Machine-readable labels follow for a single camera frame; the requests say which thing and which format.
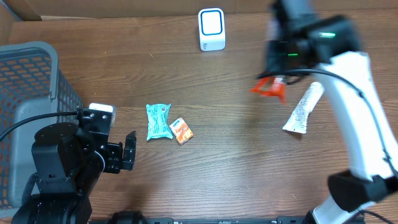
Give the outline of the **white tube with gold cap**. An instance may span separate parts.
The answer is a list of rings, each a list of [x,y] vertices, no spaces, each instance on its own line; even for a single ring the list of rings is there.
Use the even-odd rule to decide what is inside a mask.
[[[306,134],[308,117],[323,96],[324,91],[321,83],[311,83],[282,129],[293,133]]]

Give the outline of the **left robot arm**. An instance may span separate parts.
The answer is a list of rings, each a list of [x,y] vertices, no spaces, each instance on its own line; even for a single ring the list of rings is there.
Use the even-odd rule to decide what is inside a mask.
[[[125,142],[109,142],[111,112],[78,108],[69,113],[43,114],[22,120],[12,129],[68,115],[77,123],[54,123],[36,132],[31,148],[36,172],[25,185],[13,223],[88,223],[90,194],[100,175],[132,170],[136,133],[130,132]]]

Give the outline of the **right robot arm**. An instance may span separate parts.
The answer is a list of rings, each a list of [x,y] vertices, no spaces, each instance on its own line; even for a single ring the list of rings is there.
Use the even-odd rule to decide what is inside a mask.
[[[310,1],[277,0],[277,35],[261,78],[312,76],[328,95],[349,169],[329,176],[329,196],[304,223],[345,223],[397,192],[397,140],[389,126],[353,22],[322,19]]]

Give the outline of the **teal snack packet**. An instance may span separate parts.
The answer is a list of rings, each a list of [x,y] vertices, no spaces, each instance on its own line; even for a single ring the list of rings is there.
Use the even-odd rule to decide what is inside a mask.
[[[167,122],[171,106],[171,104],[146,105],[148,119],[148,141],[159,138],[173,139],[173,134]]]

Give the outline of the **spaghetti pasta packet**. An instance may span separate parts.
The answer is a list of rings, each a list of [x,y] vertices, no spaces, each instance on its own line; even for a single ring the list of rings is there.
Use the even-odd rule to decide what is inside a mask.
[[[266,77],[258,80],[251,92],[266,97],[278,97],[282,104],[285,104],[285,82],[281,77]]]

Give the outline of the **orange snack packet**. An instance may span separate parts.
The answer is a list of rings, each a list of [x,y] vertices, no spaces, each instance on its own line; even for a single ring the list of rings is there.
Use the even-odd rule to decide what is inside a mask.
[[[192,130],[188,127],[183,118],[176,119],[169,125],[169,128],[180,145],[185,144],[193,137]]]

